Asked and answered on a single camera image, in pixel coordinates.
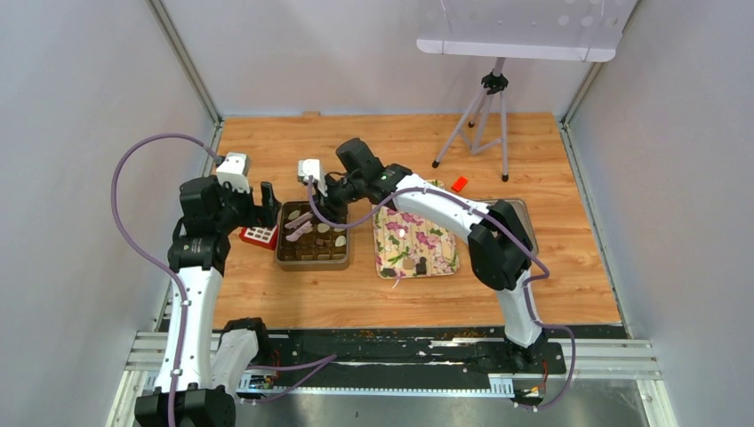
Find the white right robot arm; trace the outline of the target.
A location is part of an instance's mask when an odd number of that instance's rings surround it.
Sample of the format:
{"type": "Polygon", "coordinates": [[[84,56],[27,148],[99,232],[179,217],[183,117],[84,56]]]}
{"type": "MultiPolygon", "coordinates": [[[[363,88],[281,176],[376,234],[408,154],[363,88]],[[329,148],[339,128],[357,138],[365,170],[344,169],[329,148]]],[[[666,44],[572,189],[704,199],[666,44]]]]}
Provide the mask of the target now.
{"type": "Polygon", "coordinates": [[[533,243],[511,203],[476,202],[440,189],[400,165],[384,165],[367,144],[353,138],[336,155],[344,173],[327,173],[317,166],[299,171],[309,186],[309,202],[317,217],[341,218],[350,203],[367,199],[375,210],[388,207],[417,215],[459,238],[468,248],[476,279],[495,291],[504,317],[510,364],[530,371],[543,359],[547,341],[535,310],[530,284],[537,263],[533,243]]]}

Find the floral patterned tray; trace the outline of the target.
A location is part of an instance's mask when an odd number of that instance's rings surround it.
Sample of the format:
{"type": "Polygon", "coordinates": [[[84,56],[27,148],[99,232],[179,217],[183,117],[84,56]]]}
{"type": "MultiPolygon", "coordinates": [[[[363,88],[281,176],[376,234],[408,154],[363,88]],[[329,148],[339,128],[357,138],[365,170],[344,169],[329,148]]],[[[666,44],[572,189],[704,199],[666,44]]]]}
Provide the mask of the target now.
{"type": "Polygon", "coordinates": [[[372,217],[375,266],[383,279],[449,276],[460,265],[456,236],[423,217],[382,207],[372,217]],[[428,273],[418,276],[415,265],[427,259],[428,273]]]}

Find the pink silicone tongs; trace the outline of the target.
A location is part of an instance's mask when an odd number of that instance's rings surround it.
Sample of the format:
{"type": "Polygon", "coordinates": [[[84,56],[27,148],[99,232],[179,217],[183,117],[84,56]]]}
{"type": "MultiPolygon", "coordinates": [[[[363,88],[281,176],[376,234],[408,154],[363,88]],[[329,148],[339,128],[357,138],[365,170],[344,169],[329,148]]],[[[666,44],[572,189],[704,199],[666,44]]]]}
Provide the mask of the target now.
{"type": "Polygon", "coordinates": [[[288,242],[295,242],[302,236],[311,233],[314,230],[314,226],[311,222],[312,217],[312,212],[306,212],[287,222],[284,226],[285,240],[288,242]]]}

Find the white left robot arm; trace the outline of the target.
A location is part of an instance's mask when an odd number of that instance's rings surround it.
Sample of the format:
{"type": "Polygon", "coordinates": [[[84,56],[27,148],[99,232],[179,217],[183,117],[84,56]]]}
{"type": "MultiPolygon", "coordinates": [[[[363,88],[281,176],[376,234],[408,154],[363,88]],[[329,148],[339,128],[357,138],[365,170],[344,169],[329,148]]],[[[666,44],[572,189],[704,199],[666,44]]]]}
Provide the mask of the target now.
{"type": "Polygon", "coordinates": [[[135,403],[141,426],[234,425],[244,371],[271,359],[273,346],[260,318],[229,321],[217,351],[211,350],[229,236],[239,227],[275,226],[281,208],[270,182],[261,183],[261,204],[256,205],[249,189],[235,187],[245,181],[211,175],[180,186],[182,216],[167,255],[172,316],[154,390],[135,403]]]}

